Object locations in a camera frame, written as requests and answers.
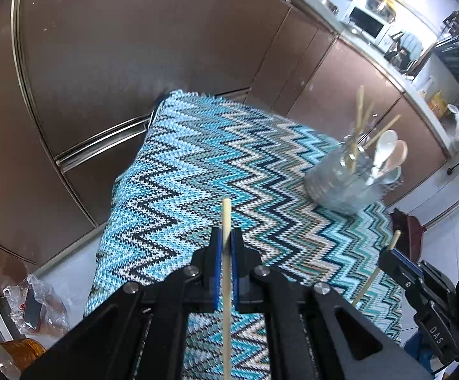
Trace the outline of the wooden chopstick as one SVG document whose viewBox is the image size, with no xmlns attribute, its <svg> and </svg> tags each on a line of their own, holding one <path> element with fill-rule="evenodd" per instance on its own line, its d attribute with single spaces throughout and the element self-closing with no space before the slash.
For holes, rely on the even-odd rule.
<svg viewBox="0 0 459 380">
<path fill-rule="evenodd" d="M 393 125 L 399 121 L 401 118 L 401 114 L 396 115 L 391 121 L 389 121 L 378 133 L 373 136 L 368 142 L 366 142 L 363 146 L 364 150 L 369 149 L 375 142 L 379 140 L 379 138 L 387 131 L 390 130 Z"/>
<path fill-rule="evenodd" d="M 222 201 L 222 237 L 223 237 L 223 379 L 231 379 L 231 200 Z"/>
<path fill-rule="evenodd" d="M 355 124 L 355 131 L 353 136 L 353 143 L 350 150 L 350 157 L 351 157 L 351 166 L 350 169 L 354 170 L 355 163 L 357 159 L 357 140 L 360 136 L 361 128 L 362 128 L 362 112 L 363 112 L 363 100 L 364 100 L 364 85 L 362 85 L 356 91 L 356 124 Z"/>
<path fill-rule="evenodd" d="M 364 114 L 362 114 L 362 117 L 360 117 L 360 120 L 358 120 L 358 123 L 356 125 L 356 131 L 355 131 L 355 141 L 354 141 L 354 146 L 353 146 L 353 151 L 354 151 L 354 157 L 357 159 L 359 155 L 359 148 L 358 148 L 358 142 L 363 134 L 365 128 L 367 127 L 368 120 L 370 119 L 370 116 L 372 112 L 374 111 L 374 101 L 370 103 L 370 105 L 364 110 Z"/>
<path fill-rule="evenodd" d="M 386 245 L 382 250 L 381 252 L 385 252 L 385 251 L 391 251 L 394 249 L 394 247 L 396 246 L 396 243 L 398 243 L 399 241 L 399 238 L 401 236 L 401 230 L 396 230 L 394 233 L 393 233 L 393 237 L 391 239 L 391 242 Z M 374 282 L 374 280 L 376 279 L 376 277 L 380 274 L 380 267 L 379 266 L 376 266 L 374 268 L 374 271 L 372 272 L 371 276 L 369 276 L 368 280 L 365 282 L 365 284 L 363 285 L 362 289 L 359 291 L 359 293 L 356 295 L 355 299 L 352 300 L 351 302 L 351 305 L 356 307 L 357 304 L 362 300 L 363 296 L 365 295 L 365 293 L 368 292 L 370 286 L 372 285 L 372 283 Z"/>
</svg>

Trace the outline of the pink ceramic spoon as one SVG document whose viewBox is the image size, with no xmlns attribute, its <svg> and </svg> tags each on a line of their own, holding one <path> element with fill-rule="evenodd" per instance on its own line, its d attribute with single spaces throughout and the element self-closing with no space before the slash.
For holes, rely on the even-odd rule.
<svg viewBox="0 0 459 380">
<path fill-rule="evenodd" d="M 408 155 L 408 146 L 406 141 L 398 140 L 392 154 L 385 160 L 383 167 L 380 169 L 378 176 L 381 177 L 405 162 Z"/>
</svg>

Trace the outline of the white ceramic spoon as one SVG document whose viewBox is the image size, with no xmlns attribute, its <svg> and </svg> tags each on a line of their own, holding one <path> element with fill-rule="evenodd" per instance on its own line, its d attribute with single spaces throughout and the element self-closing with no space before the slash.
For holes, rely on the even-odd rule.
<svg viewBox="0 0 459 380">
<path fill-rule="evenodd" d="M 386 130 L 376 142 L 374 151 L 374 162 L 370 175 L 366 181 L 367 185 L 374 184 L 380 169 L 385 160 L 392 154 L 398 141 L 398 135 L 394 130 Z"/>
</svg>

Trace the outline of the dark red dustpan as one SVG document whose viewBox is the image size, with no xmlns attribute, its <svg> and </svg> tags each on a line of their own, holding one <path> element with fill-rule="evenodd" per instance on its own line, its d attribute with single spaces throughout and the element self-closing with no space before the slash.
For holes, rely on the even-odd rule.
<svg viewBox="0 0 459 380">
<path fill-rule="evenodd" d="M 412 262 L 418 263 L 423 249 L 425 227 L 415 216 L 406 214 L 398 208 L 395 208 L 390 216 L 393 231 L 400 231 L 395 248 Z"/>
</svg>

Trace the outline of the blue gloved hand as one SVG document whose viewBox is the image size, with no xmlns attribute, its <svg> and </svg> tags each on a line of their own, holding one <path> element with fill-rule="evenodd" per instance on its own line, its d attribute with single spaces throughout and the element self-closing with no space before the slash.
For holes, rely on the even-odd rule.
<svg viewBox="0 0 459 380">
<path fill-rule="evenodd" d="M 403 346 L 408 355 L 415 359 L 422 367 L 424 367 L 431 376 L 434 376 L 434 371 L 431 368 L 431 360 L 435 357 L 434 350 L 428 344 L 424 335 L 417 331 L 407 340 Z"/>
</svg>

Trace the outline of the light blue spoon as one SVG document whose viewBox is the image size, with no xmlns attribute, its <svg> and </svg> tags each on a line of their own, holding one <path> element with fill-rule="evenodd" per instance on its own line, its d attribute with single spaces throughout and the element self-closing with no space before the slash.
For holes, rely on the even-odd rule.
<svg viewBox="0 0 459 380">
<path fill-rule="evenodd" d="M 397 166 L 382 177 L 382 182 L 383 184 L 394 184 L 399 181 L 400 176 L 401 166 Z"/>
</svg>

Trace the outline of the zigzag patterned table mat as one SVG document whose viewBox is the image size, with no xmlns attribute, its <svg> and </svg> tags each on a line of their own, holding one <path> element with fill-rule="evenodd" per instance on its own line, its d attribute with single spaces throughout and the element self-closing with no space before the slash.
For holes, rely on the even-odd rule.
<svg viewBox="0 0 459 380">
<path fill-rule="evenodd" d="M 185 266 L 229 198 L 244 241 L 302 284 L 322 280 L 347 299 L 392 237 L 385 206 L 356 214 L 315 205 L 305 173 L 338 143 L 287 118 L 221 97 L 164 99 L 133 163 L 115 180 L 87 311 L 127 281 L 150 285 Z"/>
</svg>

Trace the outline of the clear utensil holder jar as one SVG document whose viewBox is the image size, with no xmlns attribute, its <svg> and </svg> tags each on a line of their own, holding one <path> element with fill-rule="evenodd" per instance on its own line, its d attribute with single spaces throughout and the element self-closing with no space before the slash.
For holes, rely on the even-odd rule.
<svg viewBox="0 0 459 380">
<path fill-rule="evenodd" d="M 314 203 L 340 214 L 356 214 L 368 205 L 380 202 L 386 194 L 403 183 L 403 176 L 394 184 L 383 184 L 377 175 L 374 184 L 366 181 L 374 159 L 358 145 L 359 155 L 354 170 L 350 169 L 353 138 L 347 136 L 304 176 L 304 188 Z"/>
</svg>

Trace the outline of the yellow oil bottle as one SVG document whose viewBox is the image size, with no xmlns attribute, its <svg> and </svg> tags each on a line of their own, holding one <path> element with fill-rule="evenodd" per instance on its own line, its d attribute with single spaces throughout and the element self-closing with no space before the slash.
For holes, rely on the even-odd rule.
<svg viewBox="0 0 459 380">
<path fill-rule="evenodd" d="M 438 119 L 442 119 L 448 111 L 448 102 L 441 91 L 435 92 L 429 101 L 429 108 Z"/>
</svg>

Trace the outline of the blue hanging towel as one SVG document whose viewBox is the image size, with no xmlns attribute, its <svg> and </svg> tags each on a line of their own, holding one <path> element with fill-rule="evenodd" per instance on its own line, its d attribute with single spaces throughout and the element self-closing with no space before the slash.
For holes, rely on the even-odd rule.
<svg viewBox="0 0 459 380">
<path fill-rule="evenodd" d="M 399 38 L 399 47 L 405 49 L 410 60 L 419 60 L 423 51 L 422 42 L 413 34 L 404 32 Z"/>
</svg>

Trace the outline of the white microwave oven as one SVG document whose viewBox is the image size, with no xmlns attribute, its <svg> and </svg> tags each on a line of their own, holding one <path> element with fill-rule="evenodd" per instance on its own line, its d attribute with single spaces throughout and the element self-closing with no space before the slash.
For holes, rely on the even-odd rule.
<svg viewBox="0 0 459 380">
<path fill-rule="evenodd" d="M 391 27 L 390 22 L 355 3 L 348 8 L 343 22 L 375 46 L 381 43 Z"/>
</svg>

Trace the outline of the copper lower cabinets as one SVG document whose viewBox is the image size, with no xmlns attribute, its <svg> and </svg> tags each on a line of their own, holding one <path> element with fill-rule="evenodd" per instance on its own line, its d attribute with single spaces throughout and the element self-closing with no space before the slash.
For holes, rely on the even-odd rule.
<svg viewBox="0 0 459 380">
<path fill-rule="evenodd" d="M 409 145 L 394 203 L 449 139 L 321 0 L 0 0 L 0 292 L 107 220 L 162 95 L 227 95 L 341 138 L 359 86 Z"/>
</svg>

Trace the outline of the steel pot on microwave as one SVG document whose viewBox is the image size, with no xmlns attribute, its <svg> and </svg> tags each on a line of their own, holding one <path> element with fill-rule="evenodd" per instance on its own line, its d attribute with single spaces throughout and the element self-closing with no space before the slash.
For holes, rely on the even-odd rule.
<svg viewBox="0 0 459 380">
<path fill-rule="evenodd" d="M 396 19 L 396 11 L 387 0 L 366 0 L 365 7 L 388 23 Z"/>
</svg>

